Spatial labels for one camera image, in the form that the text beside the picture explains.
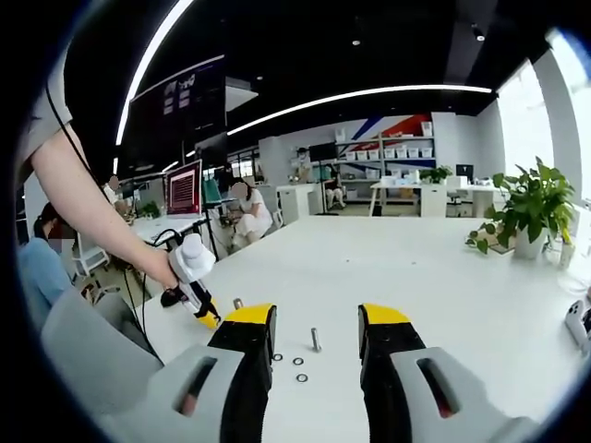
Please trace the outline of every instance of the ceiling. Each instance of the ceiling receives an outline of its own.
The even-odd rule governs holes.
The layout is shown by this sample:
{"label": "ceiling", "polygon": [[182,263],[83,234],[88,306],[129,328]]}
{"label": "ceiling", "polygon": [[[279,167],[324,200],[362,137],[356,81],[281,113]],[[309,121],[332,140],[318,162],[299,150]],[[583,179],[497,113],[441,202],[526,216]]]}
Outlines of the ceiling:
{"label": "ceiling", "polygon": [[[100,177],[111,172],[117,155],[119,118],[143,49],[175,1],[104,3],[72,42],[66,64],[66,101]],[[472,22],[486,34],[484,42],[476,41]],[[139,91],[225,54],[227,76],[250,82],[259,94],[228,114],[232,129],[355,90],[441,83],[496,90],[527,57],[542,54],[550,24],[548,10],[534,0],[365,0],[356,6],[335,0],[195,0],[154,56]],[[360,44],[354,46],[355,40]],[[230,141],[239,149],[270,135],[375,115],[476,115],[494,98],[376,94],[282,116]]]}

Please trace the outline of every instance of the white table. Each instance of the white table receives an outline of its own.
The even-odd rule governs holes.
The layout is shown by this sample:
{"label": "white table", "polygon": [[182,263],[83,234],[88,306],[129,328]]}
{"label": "white table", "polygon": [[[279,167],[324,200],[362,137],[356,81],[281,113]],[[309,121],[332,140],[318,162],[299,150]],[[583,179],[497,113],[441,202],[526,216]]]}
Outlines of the white table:
{"label": "white table", "polygon": [[277,186],[277,192],[285,224],[322,212],[321,184]]}
{"label": "white table", "polygon": [[[193,227],[196,222],[205,220],[205,215],[187,215],[187,216],[170,216],[163,215],[156,219],[139,218],[135,219],[134,223],[130,226],[131,230],[141,238],[144,242],[154,245],[158,235],[166,230],[173,229],[178,233],[183,233]],[[164,233],[158,240],[160,246],[166,243],[168,240],[173,238],[173,233]]]}
{"label": "white table", "polygon": [[[223,317],[237,297],[278,306],[275,351],[284,359],[273,363],[262,441],[368,442],[357,335],[365,302],[408,315],[425,344],[478,375],[505,413],[538,421],[550,413],[583,363],[562,323],[578,297],[543,260],[464,246],[480,222],[308,217],[215,265],[204,282]],[[146,321],[165,362],[212,335],[182,306],[164,310],[158,300],[146,304]],[[318,354],[309,350],[313,327]],[[297,356],[302,366],[292,365]],[[309,382],[295,381],[300,372]]]}
{"label": "white table", "polygon": [[[373,216],[373,210],[376,206],[378,191],[382,189],[420,189],[421,190],[421,214],[439,215],[445,217],[445,208],[447,207],[447,193],[457,191],[468,191],[473,193],[472,216],[475,218],[484,217],[484,211],[493,205],[495,193],[499,189],[495,186],[448,186],[448,185],[394,185],[378,182],[371,186],[371,204],[369,205],[369,217]],[[425,192],[438,194],[432,198],[425,199]]]}

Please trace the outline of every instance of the white controller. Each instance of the white controller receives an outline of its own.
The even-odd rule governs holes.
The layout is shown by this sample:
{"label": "white controller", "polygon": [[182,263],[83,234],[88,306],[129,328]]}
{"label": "white controller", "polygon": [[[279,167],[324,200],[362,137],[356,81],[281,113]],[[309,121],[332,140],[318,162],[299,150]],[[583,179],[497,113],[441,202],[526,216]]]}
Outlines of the white controller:
{"label": "white controller", "polygon": [[591,309],[585,311],[583,300],[569,308],[564,322],[581,351],[584,354],[591,353]]}

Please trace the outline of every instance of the blue shirt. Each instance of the blue shirt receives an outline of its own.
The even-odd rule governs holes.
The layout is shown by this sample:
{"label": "blue shirt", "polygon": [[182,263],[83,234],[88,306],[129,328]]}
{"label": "blue shirt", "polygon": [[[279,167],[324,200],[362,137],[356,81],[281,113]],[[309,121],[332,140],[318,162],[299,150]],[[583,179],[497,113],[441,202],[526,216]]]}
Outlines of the blue shirt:
{"label": "blue shirt", "polygon": [[72,283],[49,244],[34,237],[18,251],[18,269],[34,325],[41,329],[52,305]]}

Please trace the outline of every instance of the white cabinet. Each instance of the white cabinet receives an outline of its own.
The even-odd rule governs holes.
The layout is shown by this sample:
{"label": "white cabinet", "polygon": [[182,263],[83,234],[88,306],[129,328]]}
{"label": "white cabinet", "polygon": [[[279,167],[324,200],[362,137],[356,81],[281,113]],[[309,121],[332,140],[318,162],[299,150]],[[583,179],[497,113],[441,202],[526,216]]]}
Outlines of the white cabinet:
{"label": "white cabinet", "polygon": [[421,217],[445,218],[447,187],[445,185],[421,186]]}

